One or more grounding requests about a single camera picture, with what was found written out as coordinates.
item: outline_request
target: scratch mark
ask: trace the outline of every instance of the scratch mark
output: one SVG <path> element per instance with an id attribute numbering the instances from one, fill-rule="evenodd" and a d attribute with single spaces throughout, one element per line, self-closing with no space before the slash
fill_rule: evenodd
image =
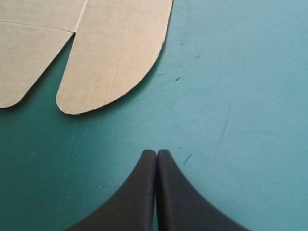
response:
<path id="1" fill-rule="evenodd" d="M 113 184 L 114 184 L 114 180 L 113 180 L 111 177 L 110 177 L 109 179 L 110 179 L 110 181 L 111 181 L 111 186 L 110 186 L 110 187 L 112 187 Z"/>
<path id="2" fill-rule="evenodd" d="M 221 142 L 222 142 L 223 137 L 225 136 L 226 129 L 227 129 L 227 125 L 228 125 L 228 123 L 229 123 L 229 119 L 230 119 L 230 110 L 228 111 L 228 116 L 227 116 L 227 119 L 226 119 L 225 124 L 224 124 L 224 126 L 223 126 L 223 129 L 222 129 L 222 132 L 221 132 L 221 135 L 220 135 L 220 139 L 219 139 L 218 145 L 217 145 L 217 147 L 216 147 L 216 152 L 217 152 L 218 148 L 219 148 L 220 145 L 221 145 Z"/>
<path id="3" fill-rule="evenodd" d="M 196 152 L 200 151 L 201 149 L 203 149 L 203 148 L 205 148 L 205 147 L 207 147 L 207 146 L 208 146 L 208 144 L 207 144 L 207 145 L 204 145 L 204 146 L 202 146 L 202 147 L 200 147 L 200 148 L 198 148 L 198 149 L 195 150 L 195 151 L 193 151 L 193 152 L 186 158 L 186 160 L 183 162 L 183 165 L 185 165 L 186 162 L 187 162 Z"/>
<path id="4" fill-rule="evenodd" d="M 39 154 L 39 153 L 44 153 L 44 152 L 46 152 L 46 149 L 43 149 L 43 150 L 37 151 L 37 152 L 32 152 L 32 153 L 30 153 L 30 154 L 28 155 L 28 157 L 30 157 L 30 156 L 32 156 L 32 155 Z"/>
<path id="5" fill-rule="evenodd" d="M 104 186 L 104 185 L 100 182 L 100 180 L 96 177 L 96 175 L 94 174 L 94 172 L 91 171 L 91 173 L 92 173 L 92 176 L 94 177 L 94 179 L 96 180 L 96 182 L 99 184 L 100 188 L 106 188 L 106 186 Z"/>
<path id="6" fill-rule="evenodd" d="M 68 165 L 69 165 L 69 159 L 70 159 L 71 152 L 72 152 L 73 141 L 74 141 L 74 138 L 75 138 L 76 126 L 77 126 L 77 122 L 75 123 L 75 126 L 74 126 L 74 131 L 73 131 L 72 139 L 71 139 L 71 142 L 70 142 L 70 149 L 69 149 L 69 152 L 68 152 L 68 155 L 67 155 L 67 161 L 66 161 L 63 180 L 62 180 L 62 187 L 61 187 L 59 205 L 58 205 L 58 211 L 57 211 L 57 214 L 58 214 L 57 223 L 56 223 L 57 230 L 59 229 L 60 209 L 61 209 L 61 206 L 62 206 L 63 190 L 64 190 L 64 186 L 65 186 L 65 181 L 66 181 L 66 174 L 67 174 L 67 169 L 68 169 Z"/>
<path id="7" fill-rule="evenodd" d="M 189 160 L 189 158 L 191 158 L 192 157 L 192 155 L 194 154 L 194 152 L 193 153 L 191 153 L 187 158 L 186 158 L 186 160 L 183 162 L 183 165 L 185 165 L 185 163 Z"/>

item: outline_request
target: black plastic object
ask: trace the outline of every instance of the black plastic object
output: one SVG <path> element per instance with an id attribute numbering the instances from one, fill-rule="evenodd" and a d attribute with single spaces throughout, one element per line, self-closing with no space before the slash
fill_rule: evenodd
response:
<path id="1" fill-rule="evenodd" d="M 247 231 L 193 188 L 168 150 L 158 153 L 156 177 L 160 231 Z"/>
<path id="2" fill-rule="evenodd" d="M 156 153 L 144 151 L 131 175 L 100 208 L 68 231 L 150 231 Z"/>

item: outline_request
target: cardboard flap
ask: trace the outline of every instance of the cardboard flap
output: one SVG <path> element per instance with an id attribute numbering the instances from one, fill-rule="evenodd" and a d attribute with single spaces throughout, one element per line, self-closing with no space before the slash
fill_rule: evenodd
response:
<path id="1" fill-rule="evenodd" d="M 150 70 L 165 40 L 172 0 L 90 0 L 57 93 L 67 114 L 102 107 Z"/>
<path id="2" fill-rule="evenodd" d="M 0 107 L 18 103 L 72 33 L 0 23 Z"/>
<path id="3" fill-rule="evenodd" d="M 0 4 L 0 108 L 19 102 L 76 31 L 85 0 Z"/>

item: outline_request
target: teal surface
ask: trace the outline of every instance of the teal surface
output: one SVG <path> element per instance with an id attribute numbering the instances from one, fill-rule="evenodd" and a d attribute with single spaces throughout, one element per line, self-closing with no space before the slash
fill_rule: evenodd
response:
<path id="1" fill-rule="evenodd" d="M 308 230 L 307 12 L 303 0 L 175 0 L 150 73 L 79 116 L 55 103 L 70 41 L 0 110 L 0 230 L 72 225 L 143 149 L 169 149 L 203 196 L 253 231 Z"/>

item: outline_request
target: crease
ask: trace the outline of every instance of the crease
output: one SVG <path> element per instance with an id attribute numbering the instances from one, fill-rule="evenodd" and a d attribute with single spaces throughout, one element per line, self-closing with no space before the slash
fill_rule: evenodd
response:
<path id="1" fill-rule="evenodd" d="M 61 29 L 61 28 L 57 28 L 57 27 L 51 27 L 51 26 L 39 26 L 39 25 L 32 25 L 32 24 L 27 24 L 27 23 L 16 23 L 16 22 L 4 21 L 4 20 L 0 20 L 0 23 L 16 24 L 16 25 L 31 26 L 31 27 L 40 27 L 40 28 L 61 30 L 61 31 L 73 33 L 73 31 L 70 31 L 70 30 L 65 30 L 65 29 Z"/>
<path id="2" fill-rule="evenodd" d="M 80 23 L 81 23 L 81 20 L 82 20 L 82 18 L 83 18 L 83 15 L 85 14 L 85 11 L 86 11 L 88 2 L 89 2 L 89 0 L 85 0 L 83 6 L 82 6 L 82 8 L 81 8 L 80 15 L 79 15 L 79 18 L 78 18 L 78 20 L 77 20 L 76 27 L 75 27 L 75 30 L 74 30 L 75 32 L 77 32 L 77 30 L 78 30 L 78 28 L 79 28 L 79 25 L 80 25 Z"/>

